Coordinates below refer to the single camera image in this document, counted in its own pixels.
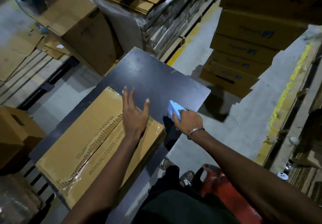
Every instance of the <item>dark gray table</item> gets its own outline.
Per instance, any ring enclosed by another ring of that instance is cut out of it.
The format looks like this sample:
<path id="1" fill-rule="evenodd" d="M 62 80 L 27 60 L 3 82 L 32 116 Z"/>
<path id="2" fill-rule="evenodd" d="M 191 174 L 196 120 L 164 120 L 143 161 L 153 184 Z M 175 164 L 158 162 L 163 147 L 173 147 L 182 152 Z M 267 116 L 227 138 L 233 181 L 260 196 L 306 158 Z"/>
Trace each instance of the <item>dark gray table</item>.
<path id="1" fill-rule="evenodd" d="M 31 160 L 36 163 L 106 87 L 110 86 L 122 94 L 125 85 L 129 89 L 135 87 L 134 102 L 137 107 L 143 109 L 144 101 L 147 98 L 151 100 L 150 115 L 161 124 L 167 123 L 169 100 L 177 102 L 184 108 L 197 111 L 210 93 L 210 89 L 152 57 L 151 54 L 133 48 L 35 147 L 29 155 Z M 109 223 L 118 223 L 122 219 L 168 153 L 171 142 L 175 142 L 179 136 L 173 126 L 168 128 L 166 145 L 162 144 L 155 152 L 121 203 L 110 213 Z"/>

